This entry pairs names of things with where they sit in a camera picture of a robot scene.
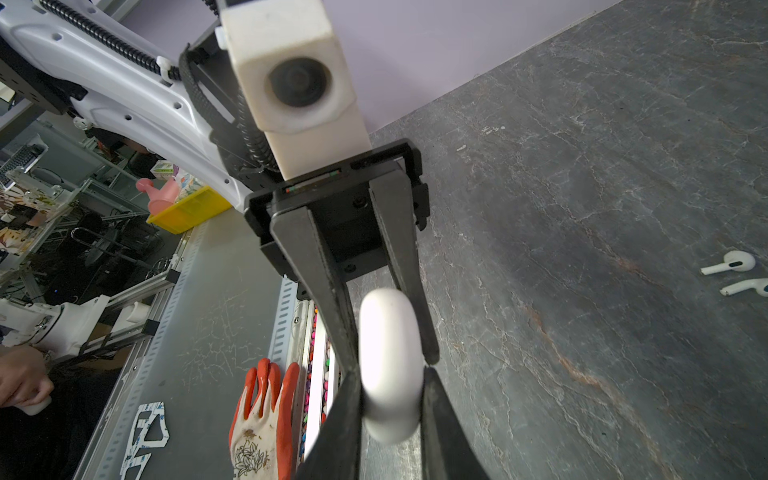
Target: camera lens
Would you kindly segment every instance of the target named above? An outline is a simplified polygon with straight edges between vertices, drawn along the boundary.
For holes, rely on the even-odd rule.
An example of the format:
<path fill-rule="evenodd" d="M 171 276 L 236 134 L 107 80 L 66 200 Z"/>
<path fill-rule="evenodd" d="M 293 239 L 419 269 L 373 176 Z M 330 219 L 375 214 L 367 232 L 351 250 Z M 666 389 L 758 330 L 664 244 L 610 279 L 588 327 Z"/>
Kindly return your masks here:
<path fill-rule="evenodd" d="M 328 78 L 317 60 L 293 58 L 275 67 L 270 83 L 278 100 L 290 107 L 306 107 L 323 96 Z"/>

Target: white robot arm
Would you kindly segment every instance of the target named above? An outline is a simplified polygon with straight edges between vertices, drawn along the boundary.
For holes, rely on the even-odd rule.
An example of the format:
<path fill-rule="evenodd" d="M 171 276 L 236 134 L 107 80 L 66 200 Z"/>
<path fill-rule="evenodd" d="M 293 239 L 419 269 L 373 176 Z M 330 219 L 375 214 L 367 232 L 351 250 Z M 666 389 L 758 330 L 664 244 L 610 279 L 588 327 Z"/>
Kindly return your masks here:
<path fill-rule="evenodd" d="M 0 326 L 9 330 L 3 346 L 30 345 L 58 362 L 76 357 L 101 317 L 110 297 L 101 295 L 82 305 L 20 303 L 0 299 Z"/>
<path fill-rule="evenodd" d="M 396 435 L 387 430 L 397 420 L 390 413 L 402 410 L 400 396 L 371 387 L 400 380 L 385 368 L 394 345 L 405 353 L 395 362 L 403 371 L 439 361 L 415 245 L 429 192 L 410 142 L 371 149 L 322 1 L 218 0 L 213 7 L 206 0 L 220 12 L 215 48 L 208 40 L 188 48 L 178 67 L 88 0 L 34 1 L 5 0 L 0 10 L 0 73 L 18 82 L 12 87 L 80 124 L 129 137 L 209 184 L 244 213 L 277 272 L 301 281 L 319 307 L 343 380 L 296 478 L 357 478 L 364 416 L 384 439 L 405 438 L 420 422 L 427 478 L 487 478 L 433 368 L 409 376 L 414 395 Z M 228 89 L 211 81 L 227 72 Z M 412 315 L 371 303 L 381 313 L 375 323 L 402 324 L 399 333 L 385 329 L 392 348 L 373 349 L 371 336 L 379 334 L 358 336 L 346 282 L 382 266 L 403 294 L 395 310 L 412 308 Z M 381 372 L 392 374 L 385 383 L 373 378 Z"/>

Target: white earbud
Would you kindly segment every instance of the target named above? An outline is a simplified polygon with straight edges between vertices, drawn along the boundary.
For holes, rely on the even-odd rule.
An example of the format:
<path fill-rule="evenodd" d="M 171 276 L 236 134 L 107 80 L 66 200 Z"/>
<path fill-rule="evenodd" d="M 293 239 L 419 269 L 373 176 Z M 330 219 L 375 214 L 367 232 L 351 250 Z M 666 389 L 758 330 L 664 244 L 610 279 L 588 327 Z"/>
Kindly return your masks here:
<path fill-rule="evenodd" d="M 751 280 L 743 280 L 739 283 L 734 283 L 720 289 L 720 293 L 725 296 L 730 296 L 735 293 L 743 292 L 754 288 L 758 295 L 768 296 L 768 278 L 753 278 Z"/>
<path fill-rule="evenodd" d="M 408 297 L 380 288 L 362 299 L 359 322 L 362 423 L 373 439 L 394 445 L 419 426 L 424 354 Z"/>
<path fill-rule="evenodd" d="M 728 252 L 723 257 L 723 262 L 713 266 L 706 266 L 701 269 L 702 275 L 711 275 L 713 273 L 726 272 L 733 270 L 736 272 L 746 272 L 755 267 L 755 257 L 741 250 Z"/>

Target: marble tabletop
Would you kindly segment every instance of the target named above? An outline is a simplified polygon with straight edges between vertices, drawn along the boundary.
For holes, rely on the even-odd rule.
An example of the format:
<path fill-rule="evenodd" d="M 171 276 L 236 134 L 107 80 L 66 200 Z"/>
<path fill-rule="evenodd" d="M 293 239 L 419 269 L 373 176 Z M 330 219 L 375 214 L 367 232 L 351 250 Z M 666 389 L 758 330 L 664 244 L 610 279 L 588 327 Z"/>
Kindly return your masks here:
<path fill-rule="evenodd" d="M 768 298 L 718 293 L 768 276 L 766 18 L 624 0 L 374 134 L 422 149 L 437 368 L 491 478 L 768 478 Z M 362 450 L 420 478 L 418 436 Z"/>

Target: orange work glove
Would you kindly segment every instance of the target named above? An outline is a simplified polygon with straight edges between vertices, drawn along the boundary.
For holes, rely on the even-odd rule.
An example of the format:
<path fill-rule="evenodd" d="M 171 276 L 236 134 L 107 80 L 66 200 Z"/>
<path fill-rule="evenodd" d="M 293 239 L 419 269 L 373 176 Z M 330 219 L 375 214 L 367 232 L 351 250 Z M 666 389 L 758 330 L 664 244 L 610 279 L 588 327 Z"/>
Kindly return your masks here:
<path fill-rule="evenodd" d="M 261 359 L 248 371 L 230 429 L 230 459 L 234 478 L 290 480 L 293 476 L 293 393 L 299 364 L 291 363 L 282 388 L 280 368 Z M 258 383 L 256 401 L 253 390 Z"/>

